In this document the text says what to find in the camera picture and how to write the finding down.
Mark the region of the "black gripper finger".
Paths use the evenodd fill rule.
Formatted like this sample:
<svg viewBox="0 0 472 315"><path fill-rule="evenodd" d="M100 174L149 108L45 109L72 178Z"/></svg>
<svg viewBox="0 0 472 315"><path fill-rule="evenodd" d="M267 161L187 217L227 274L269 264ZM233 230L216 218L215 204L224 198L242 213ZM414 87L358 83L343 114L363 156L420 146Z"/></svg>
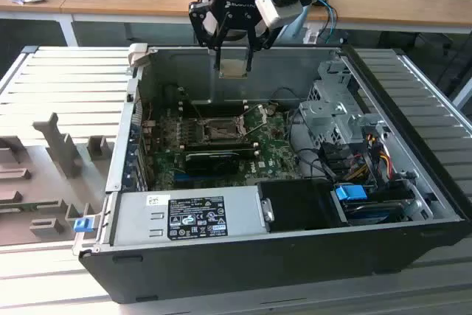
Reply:
<svg viewBox="0 0 472 315"><path fill-rule="evenodd" d="M210 17L214 19L213 30L205 27L205 21ZM221 47L227 35L227 11L214 1L193 1L189 4L189 18L199 45L215 51L214 69L219 70Z"/></svg>
<svg viewBox="0 0 472 315"><path fill-rule="evenodd" d="M253 21L250 21L247 26L247 38L248 38L248 47L247 47L247 56L246 56L246 71L251 71L252 60L254 53L260 51L261 49L270 49L277 39L277 29L270 30L266 28L265 31L257 36L256 33L256 24Z"/></svg>

